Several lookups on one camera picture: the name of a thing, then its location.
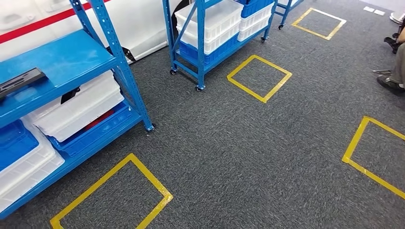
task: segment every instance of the white vehicle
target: white vehicle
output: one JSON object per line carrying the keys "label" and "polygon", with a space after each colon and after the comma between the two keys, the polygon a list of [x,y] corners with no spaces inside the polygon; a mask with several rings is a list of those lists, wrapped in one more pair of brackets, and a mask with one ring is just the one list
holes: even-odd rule
{"label": "white vehicle", "polygon": [[[189,0],[170,0],[171,13]],[[167,45],[166,23],[162,0],[110,0],[106,2],[122,47],[136,60]],[[48,18],[71,8],[69,0],[0,1],[0,35],[27,24]],[[101,27],[92,9],[86,13],[100,39],[107,47]],[[0,44],[0,61],[29,51],[47,42],[81,29],[77,16],[72,16],[41,29]]]}

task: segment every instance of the person's leg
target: person's leg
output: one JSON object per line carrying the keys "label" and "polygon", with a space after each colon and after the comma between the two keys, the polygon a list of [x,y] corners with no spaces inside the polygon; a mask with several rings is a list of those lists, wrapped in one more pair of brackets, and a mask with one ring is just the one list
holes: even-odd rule
{"label": "person's leg", "polygon": [[398,48],[392,75],[380,75],[377,82],[394,94],[405,92],[405,43]]}
{"label": "person's leg", "polygon": [[405,43],[401,44],[398,48],[395,58],[395,66],[393,69],[393,74],[390,79],[395,83],[405,82]]}

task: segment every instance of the plastic storage crate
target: plastic storage crate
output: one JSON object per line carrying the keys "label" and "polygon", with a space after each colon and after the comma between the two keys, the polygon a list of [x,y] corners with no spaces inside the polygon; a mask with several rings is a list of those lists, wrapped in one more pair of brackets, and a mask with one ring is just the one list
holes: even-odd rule
{"label": "plastic storage crate", "polygon": [[[177,26],[182,28],[194,3],[175,12]],[[205,11],[204,40],[209,41],[235,25],[241,18],[243,5],[233,0],[223,0]],[[197,37],[197,10],[190,19],[185,32]]]}
{"label": "plastic storage crate", "polygon": [[27,122],[24,125],[38,140],[38,146],[0,171],[0,212],[64,163],[35,126]]}
{"label": "plastic storage crate", "polygon": [[[236,22],[236,24],[232,25],[230,29],[225,31],[224,33],[220,34],[219,36],[209,40],[204,41],[204,54],[210,54],[214,50],[216,50],[219,46],[223,45],[227,42],[230,38],[235,36],[239,32],[239,23],[240,20]],[[181,37],[181,41],[185,44],[189,44],[195,48],[198,48],[198,38],[191,33],[184,32],[183,36]]]}
{"label": "plastic storage crate", "polygon": [[250,36],[252,36],[256,32],[258,32],[259,30],[261,30],[262,28],[267,26],[269,18],[270,18],[270,16],[267,18],[263,18],[261,21],[246,28],[245,30],[239,31],[238,41],[240,41],[240,42],[244,41],[245,39],[249,38]]}
{"label": "plastic storage crate", "polygon": [[[208,55],[204,55],[204,64],[209,65],[217,58],[221,57],[225,52],[232,48],[238,42],[238,33],[230,38],[227,42],[217,48],[215,51]],[[198,50],[183,42],[180,42],[180,55],[186,59],[191,60],[191,62],[198,62]]]}
{"label": "plastic storage crate", "polygon": [[0,172],[36,148],[38,144],[38,140],[20,120],[0,128]]}
{"label": "plastic storage crate", "polygon": [[62,142],[124,100],[111,71],[89,81],[78,95],[52,101],[27,115],[48,136]]}
{"label": "plastic storage crate", "polygon": [[59,152],[66,153],[69,156],[78,155],[88,145],[110,132],[117,125],[128,120],[133,115],[131,109],[127,101],[124,100],[112,109],[114,113],[111,116],[91,129],[87,131],[82,129],[63,142],[58,142],[53,137],[49,137],[48,139]]}
{"label": "plastic storage crate", "polygon": [[242,18],[247,18],[271,3],[274,3],[274,0],[251,0],[248,4],[246,4],[246,0],[240,0],[239,2],[242,1],[244,2],[242,3],[244,6],[241,14]]}
{"label": "plastic storage crate", "polygon": [[273,9],[274,2],[270,5],[264,7],[263,9],[257,11],[256,13],[250,15],[247,18],[242,18],[242,21],[239,25],[241,31],[246,30],[248,27],[256,24],[257,22],[263,20],[264,18],[270,18],[271,10]]}

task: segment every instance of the floor tape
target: floor tape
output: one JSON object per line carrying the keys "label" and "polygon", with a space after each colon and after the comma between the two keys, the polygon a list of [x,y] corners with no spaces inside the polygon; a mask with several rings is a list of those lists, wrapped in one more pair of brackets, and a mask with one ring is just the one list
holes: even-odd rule
{"label": "floor tape", "polygon": [[72,203],[65,207],[61,212],[54,216],[50,223],[54,229],[63,229],[60,220],[65,217],[69,212],[71,212],[77,205],[83,202],[88,196],[95,192],[102,184],[104,184],[108,179],[110,179],[115,173],[117,173],[124,165],[128,162],[132,162],[138,167],[138,169],[143,173],[143,175],[155,186],[155,188],[163,195],[163,199],[159,204],[139,223],[136,227],[137,229],[145,228],[162,209],[173,199],[173,195],[156,179],[156,177],[142,164],[141,161],[134,155],[129,154],[122,161],[120,161],[116,166],[114,166],[110,171],[108,171],[103,177],[101,177],[97,182],[95,182],[88,190],[76,198]]}
{"label": "floor tape", "polygon": [[361,123],[359,125],[359,128],[357,128],[357,131],[354,134],[354,137],[352,138],[352,141],[350,142],[349,146],[347,147],[346,152],[344,153],[344,155],[342,157],[342,161],[345,162],[345,163],[348,163],[351,166],[353,166],[354,168],[356,168],[360,172],[364,173],[369,178],[373,179],[375,182],[379,183],[380,185],[386,187],[390,191],[394,192],[395,194],[397,194],[400,197],[402,197],[403,199],[405,199],[405,193],[403,191],[399,190],[398,188],[394,187],[390,183],[388,183],[385,180],[379,178],[378,176],[376,176],[372,172],[368,171],[367,169],[365,169],[361,165],[359,165],[356,162],[354,162],[353,160],[351,160],[351,156],[352,156],[357,144],[359,143],[359,140],[362,137],[362,135],[364,133],[364,130],[366,129],[366,126],[367,126],[367,124],[369,122],[374,123],[377,126],[381,127],[382,129],[390,132],[391,134],[405,140],[405,135],[399,133],[398,131],[390,128],[387,125],[384,125],[383,123],[381,123],[381,122],[379,122],[379,121],[377,121],[377,120],[375,120],[373,118],[365,116],[365,117],[363,117],[363,120],[361,121]]}
{"label": "floor tape", "polygon": [[[277,83],[277,85],[275,87],[273,87],[273,89],[270,90],[269,93],[267,93],[264,97],[261,97],[260,95],[258,95],[257,93],[255,93],[254,91],[250,90],[249,88],[245,87],[244,85],[242,85],[241,83],[239,83],[238,81],[236,81],[235,79],[233,79],[232,77],[235,76],[242,68],[244,68],[248,63],[250,63],[253,59],[258,59],[261,62],[270,65],[271,67],[281,71],[282,73],[286,74],[283,79],[281,79],[280,82]],[[281,68],[275,64],[273,64],[272,62],[265,60],[263,58],[261,58],[260,56],[257,55],[252,55],[250,56],[247,60],[245,60],[244,62],[242,62],[237,68],[235,68],[231,73],[229,73],[227,75],[227,79],[235,84],[236,86],[238,86],[240,89],[244,90],[245,92],[249,93],[250,95],[252,95],[254,98],[267,103],[267,101],[287,82],[287,80],[292,76],[292,73],[290,73],[289,71],[285,70],[284,68]]]}
{"label": "floor tape", "polygon": [[[317,32],[314,32],[314,31],[311,31],[311,30],[309,30],[309,29],[306,29],[306,28],[304,28],[304,27],[299,26],[298,23],[300,23],[300,22],[302,21],[302,19],[304,19],[304,18],[305,18],[309,13],[311,13],[312,11],[315,11],[315,12],[321,13],[321,14],[323,14],[323,15],[326,15],[326,16],[328,16],[328,17],[337,19],[337,20],[340,21],[340,23],[339,23],[338,26],[336,26],[336,27],[332,30],[332,32],[330,32],[329,35],[327,35],[327,36],[322,35],[322,34],[319,34],[319,33],[317,33]],[[314,34],[314,35],[316,35],[316,36],[322,37],[322,38],[324,38],[324,39],[326,39],[326,40],[329,41],[329,40],[339,31],[339,29],[340,29],[345,23],[346,23],[346,20],[345,20],[345,19],[338,18],[338,17],[336,17],[336,16],[330,15],[330,14],[328,14],[328,13],[325,13],[325,12],[323,12],[323,11],[320,11],[320,10],[317,10],[317,9],[314,9],[314,8],[309,8],[301,17],[299,17],[299,18],[298,18],[295,22],[293,22],[291,25],[292,25],[292,26],[295,26],[295,27],[297,27],[297,28],[299,28],[299,29],[301,29],[301,30],[303,30],[303,31],[306,31],[306,32],[309,32],[309,33]]]}

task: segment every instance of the black handle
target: black handle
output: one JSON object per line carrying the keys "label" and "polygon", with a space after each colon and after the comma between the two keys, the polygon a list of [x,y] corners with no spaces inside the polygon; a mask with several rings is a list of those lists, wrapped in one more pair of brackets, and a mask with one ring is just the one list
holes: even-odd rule
{"label": "black handle", "polygon": [[12,78],[2,84],[0,84],[0,99],[4,99],[7,95],[18,89],[29,85],[43,77],[47,78],[46,75],[38,68],[33,68],[19,76]]}

